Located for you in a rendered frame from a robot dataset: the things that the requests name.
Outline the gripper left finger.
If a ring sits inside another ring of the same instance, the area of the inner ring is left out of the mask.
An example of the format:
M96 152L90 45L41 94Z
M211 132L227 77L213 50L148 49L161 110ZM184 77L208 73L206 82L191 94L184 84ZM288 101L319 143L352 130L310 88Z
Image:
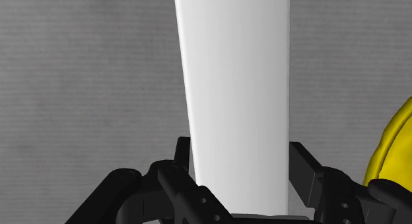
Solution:
M179 137L172 160L110 172L65 224L234 224L233 216L188 174L190 138Z

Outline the tall white cup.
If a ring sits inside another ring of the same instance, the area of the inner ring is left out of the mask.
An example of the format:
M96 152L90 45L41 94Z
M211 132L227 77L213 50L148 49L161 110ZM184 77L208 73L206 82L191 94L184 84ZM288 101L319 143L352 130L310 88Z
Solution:
M289 208L290 0L175 0L195 180L231 213Z

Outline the yellow rounded object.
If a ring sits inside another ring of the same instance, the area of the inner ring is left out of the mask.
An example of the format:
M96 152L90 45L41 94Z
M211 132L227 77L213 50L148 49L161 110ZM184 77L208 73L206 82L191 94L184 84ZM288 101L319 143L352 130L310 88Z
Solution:
M412 96L384 128L362 184L373 179L390 180L412 192Z

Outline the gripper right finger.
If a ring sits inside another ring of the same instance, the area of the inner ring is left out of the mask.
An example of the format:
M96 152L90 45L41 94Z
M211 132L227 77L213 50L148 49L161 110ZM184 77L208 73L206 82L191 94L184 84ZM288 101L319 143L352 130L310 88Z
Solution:
M289 181L318 224L412 224L412 192L386 179L360 185L299 142L289 143Z

